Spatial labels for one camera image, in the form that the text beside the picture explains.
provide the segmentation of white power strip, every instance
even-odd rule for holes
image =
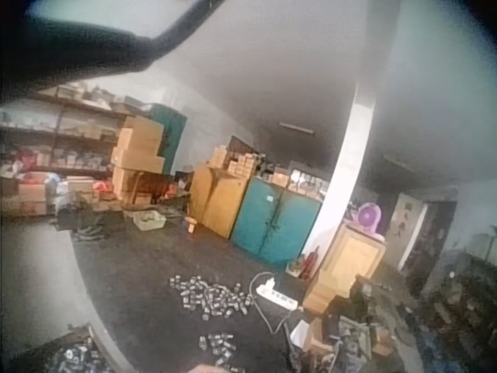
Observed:
[[[289,311],[295,311],[298,307],[297,301],[295,299],[288,298],[285,294],[275,291],[273,289],[274,284],[274,278],[271,278],[265,284],[259,285],[256,289],[257,294]]]

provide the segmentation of white basket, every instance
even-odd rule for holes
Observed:
[[[157,211],[139,211],[133,214],[133,223],[141,231],[151,231],[162,228],[165,224],[165,216]]]

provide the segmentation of electrical cord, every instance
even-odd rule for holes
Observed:
[[[288,318],[290,317],[290,315],[292,314],[293,311],[289,311],[288,315],[286,315],[285,317],[283,317],[281,319],[280,323],[278,324],[278,326],[276,327],[276,329],[273,330],[273,328],[271,327],[271,324],[269,323],[269,320],[267,319],[266,315],[264,315],[264,312],[262,311],[261,307],[257,303],[257,301],[255,299],[254,292],[252,290],[252,287],[254,285],[255,280],[257,280],[259,277],[264,276],[264,275],[270,275],[270,276],[274,277],[274,273],[272,273],[272,272],[261,272],[260,274],[256,274],[254,276],[254,278],[252,279],[252,281],[250,281],[250,285],[248,286],[248,292],[252,296],[252,300],[254,301],[254,306],[257,308],[257,311],[259,311],[259,314],[261,315],[262,319],[266,323],[266,325],[267,325],[267,327],[269,329],[269,332],[271,333],[271,335],[275,335],[276,333],[278,333],[280,331],[281,326],[285,323],[285,321],[288,320]]]

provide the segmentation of teal cabinet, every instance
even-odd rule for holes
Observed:
[[[160,156],[165,158],[162,173],[168,175],[185,128],[186,117],[170,107],[155,103],[150,109],[150,118],[164,126],[164,146],[161,147]]]
[[[317,200],[252,178],[231,241],[283,267],[300,255],[320,208]]]

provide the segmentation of metal part pile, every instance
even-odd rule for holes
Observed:
[[[236,284],[233,290],[219,284],[208,284],[200,276],[193,276],[182,281],[179,275],[169,279],[171,288],[182,296],[183,307],[190,311],[203,310],[202,319],[208,321],[211,316],[230,317],[235,312],[247,315],[247,308],[253,303],[252,296],[241,290]]]
[[[204,351],[210,347],[212,354],[216,357],[215,365],[217,367],[221,367],[232,373],[245,373],[244,368],[236,368],[228,364],[236,351],[236,346],[233,344],[232,334],[209,334],[207,338],[205,336],[201,336],[199,340],[199,347]]]
[[[46,373],[114,373],[91,337],[63,347],[45,362]]]

